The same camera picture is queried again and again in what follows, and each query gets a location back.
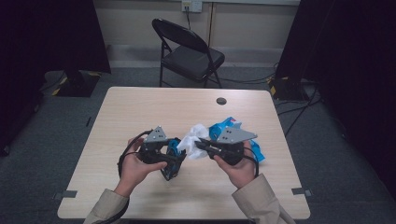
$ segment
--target person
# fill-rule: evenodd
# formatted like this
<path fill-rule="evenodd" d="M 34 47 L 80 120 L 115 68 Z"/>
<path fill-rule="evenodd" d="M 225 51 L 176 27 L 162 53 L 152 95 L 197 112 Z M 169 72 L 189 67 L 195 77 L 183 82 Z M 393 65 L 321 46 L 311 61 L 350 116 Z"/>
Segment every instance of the person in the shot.
<path fill-rule="evenodd" d="M 128 152 L 137 151 L 142 143 L 143 139 L 139 138 L 131 145 Z M 244 142 L 244 147 L 251 148 L 249 141 Z M 252 152 L 245 150 L 245 155 L 252 157 Z M 236 186 L 237 191 L 233 193 L 233 198 L 248 219 L 257 224 L 295 223 L 280 205 L 265 176 L 263 174 L 254 176 L 253 161 L 242 159 L 235 166 L 231 166 L 219 156 L 215 156 L 214 160 L 219 168 L 228 175 L 231 183 Z M 122 164 L 119 184 L 114 190 L 105 189 L 99 201 L 86 217 L 84 224 L 108 222 L 116 214 L 122 213 L 121 210 L 128 203 L 134 188 L 150 172 L 160 170 L 165 166 L 165 161 L 145 164 L 135 154 L 126 156 Z M 116 217 L 116 220 L 111 223 L 119 222 L 120 220 Z"/>

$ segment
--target sleeve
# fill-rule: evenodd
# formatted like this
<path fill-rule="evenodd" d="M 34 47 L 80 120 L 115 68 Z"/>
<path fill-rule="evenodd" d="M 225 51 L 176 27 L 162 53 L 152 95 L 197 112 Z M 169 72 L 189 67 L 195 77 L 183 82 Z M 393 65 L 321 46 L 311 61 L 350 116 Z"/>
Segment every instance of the sleeve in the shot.
<path fill-rule="evenodd" d="M 280 205 L 263 174 L 233 193 L 239 208 L 249 219 L 260 224 L 295 224 Z"/>
<path fill-rule="evenodd" d="M 128 200 L 128 198 L 122 197 L 110 189 L 105 189 L 95 207 L 88 214 L 84 224 L 100 222 L 115 216 L 127 204 Z"/>

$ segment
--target chair backrest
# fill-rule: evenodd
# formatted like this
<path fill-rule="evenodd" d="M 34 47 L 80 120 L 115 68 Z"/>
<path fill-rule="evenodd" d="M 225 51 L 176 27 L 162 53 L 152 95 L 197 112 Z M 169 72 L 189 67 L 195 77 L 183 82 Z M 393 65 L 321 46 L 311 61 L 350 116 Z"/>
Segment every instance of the chair backrest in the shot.
<path fill-rule="evenodd" d="M 165 38 L 189 49 L 195 49 L 202 53 L 209 52 L 206 42 L 195 32 L 185 27 L 163 19 L 154 19 L 152 27 L 166 45 Z"/>

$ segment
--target monitor stand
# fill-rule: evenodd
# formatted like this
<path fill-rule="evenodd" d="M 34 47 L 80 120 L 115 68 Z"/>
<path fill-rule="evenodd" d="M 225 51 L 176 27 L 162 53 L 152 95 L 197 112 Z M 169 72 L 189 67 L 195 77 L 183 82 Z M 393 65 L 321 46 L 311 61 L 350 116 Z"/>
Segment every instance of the monitor stand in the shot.
<path fill-rule="evenodd" d="M 67 77 L 62 80 L 52 95 L 69 97 L 91 97 L 100 75 L 97 73 L 64 70 Z"/>
<path fill-rule="evenodd" d="M 285 101 L 308 101 L 309 97 L 301 82 L 293 82 L 287 77 L 271 78 L 268 80 L 270 92 L 276 100 Z"/>

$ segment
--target wooden table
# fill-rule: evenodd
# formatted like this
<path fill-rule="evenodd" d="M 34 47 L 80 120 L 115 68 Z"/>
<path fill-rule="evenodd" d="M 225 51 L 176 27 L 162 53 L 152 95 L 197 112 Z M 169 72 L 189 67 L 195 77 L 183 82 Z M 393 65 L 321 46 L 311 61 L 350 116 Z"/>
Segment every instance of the wooden table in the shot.
<path fill-rule="evenodd" d="M 218 105 L 223 97 L 226 105 Z M 76 198 L 63 198 L 60 218 L 85 218 L 104 189 L 119 181 L 117 162 L 127 140 L 161 125 L 168 138 L 183 138 L 198 123 L 206 127 L 228 117 L 256 133 L 266 157 L 260 165 L 276 197 L 293 218 L 309 218 L 303 194 L 291 189 L 301 183 L 267 91 L 113 87 L 93 124 L 67 190 Z M 208 157 L 183 161 L 176 178 L 166 181 L 153 172 L 138 185 L 124 218 L 130 219 L 246 219 L 231 194 L 236 188 Z"/>

